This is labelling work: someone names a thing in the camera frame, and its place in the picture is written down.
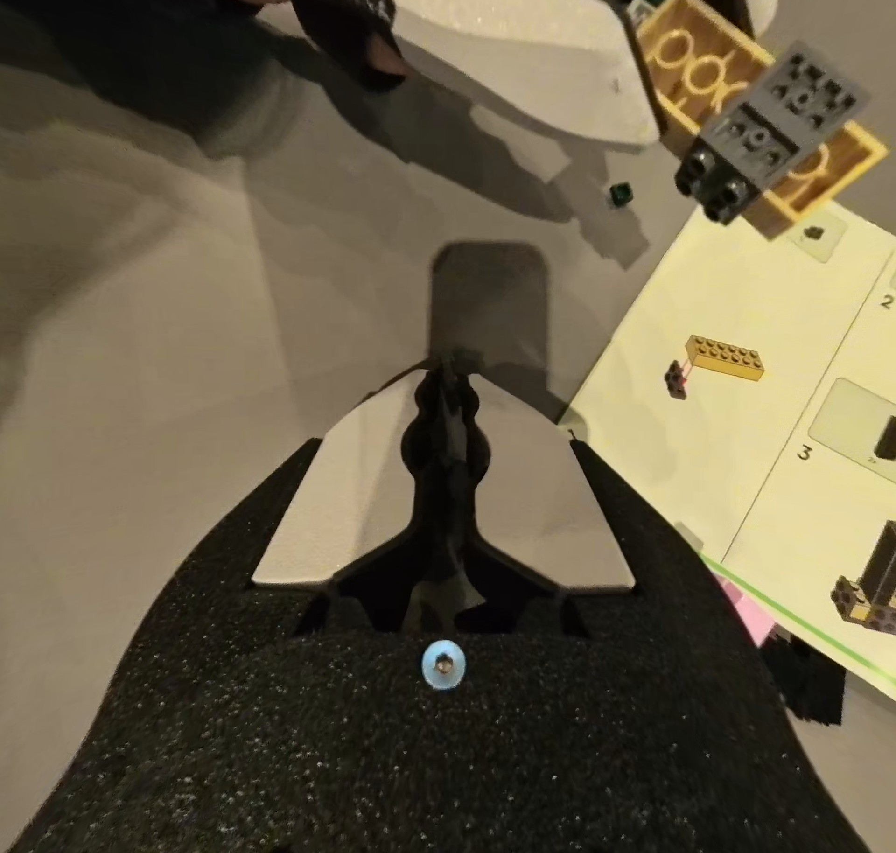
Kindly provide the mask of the grey desk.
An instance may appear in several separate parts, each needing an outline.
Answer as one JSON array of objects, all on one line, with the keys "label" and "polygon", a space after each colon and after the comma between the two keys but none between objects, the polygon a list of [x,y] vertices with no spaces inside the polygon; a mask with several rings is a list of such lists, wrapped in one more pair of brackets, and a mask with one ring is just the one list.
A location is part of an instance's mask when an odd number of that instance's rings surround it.
[{"label": "grey desk", "polygon": [[581,444],[638,582],[522,631],[251,588],[316,436],[440,349],[553,417],[599,164],[558,195],[413,82],[252,21],[2,0],[2,851],[866,851],[685,542]]}]

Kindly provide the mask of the toy instruction booklet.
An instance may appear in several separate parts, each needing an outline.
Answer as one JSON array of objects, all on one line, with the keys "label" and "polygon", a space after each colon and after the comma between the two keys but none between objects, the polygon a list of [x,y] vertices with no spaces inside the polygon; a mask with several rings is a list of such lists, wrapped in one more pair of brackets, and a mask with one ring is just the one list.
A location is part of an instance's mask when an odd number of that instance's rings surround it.
[{"label": "toy instruction booklet", "polygon": [[830,203],[768,242],[696,210],[563,424],[777,622],[894,698],[841,617],[894,522],[894,236]]}]

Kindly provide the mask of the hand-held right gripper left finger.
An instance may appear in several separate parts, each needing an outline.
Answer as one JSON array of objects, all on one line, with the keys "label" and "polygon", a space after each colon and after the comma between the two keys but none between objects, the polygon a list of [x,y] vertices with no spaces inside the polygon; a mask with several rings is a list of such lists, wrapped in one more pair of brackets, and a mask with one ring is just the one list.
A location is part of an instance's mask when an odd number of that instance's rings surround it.
[{"label": "hand-held right gripper left finger", "polygon": [[414,532],[442,484],[432,371],[419,368],[358,404],[322,438],[252,574],[261,588],[323,587]]}]

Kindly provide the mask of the tan and grey toy brick assembly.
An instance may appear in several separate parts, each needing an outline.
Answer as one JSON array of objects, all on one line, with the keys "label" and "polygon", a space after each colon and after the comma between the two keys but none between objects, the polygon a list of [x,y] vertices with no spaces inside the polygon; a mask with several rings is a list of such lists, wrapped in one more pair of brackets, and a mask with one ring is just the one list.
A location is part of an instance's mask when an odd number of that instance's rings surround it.
[{"label": "tan and grey toy brick assembly", "polygon": [[701,0],[664,0],[637,37],[676,187],[708,220],[774,240],[890,153],[856,120],[868,94],[804,42],[773,56]]}]

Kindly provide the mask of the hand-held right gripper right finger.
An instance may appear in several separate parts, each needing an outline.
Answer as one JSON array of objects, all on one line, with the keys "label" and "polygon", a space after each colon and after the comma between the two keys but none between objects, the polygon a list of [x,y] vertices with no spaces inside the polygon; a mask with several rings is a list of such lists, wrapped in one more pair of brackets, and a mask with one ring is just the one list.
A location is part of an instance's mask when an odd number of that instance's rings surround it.
[{"label": "hand-held right gripper right finger", "polygon": [[635,578],[574,452],[544,415],[455,375],[455,526],[479,593],[628,593]]}]

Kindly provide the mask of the black flat object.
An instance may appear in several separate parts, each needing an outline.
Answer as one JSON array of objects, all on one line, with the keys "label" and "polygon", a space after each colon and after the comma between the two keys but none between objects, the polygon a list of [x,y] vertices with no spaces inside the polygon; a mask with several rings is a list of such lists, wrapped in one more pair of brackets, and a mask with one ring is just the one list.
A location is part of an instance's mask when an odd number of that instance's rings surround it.
[{"label": "black flat object", "polygon": [[795,635],[770,635],[760,652],[790,713],[807,723],[842,724],[845,668]]}]

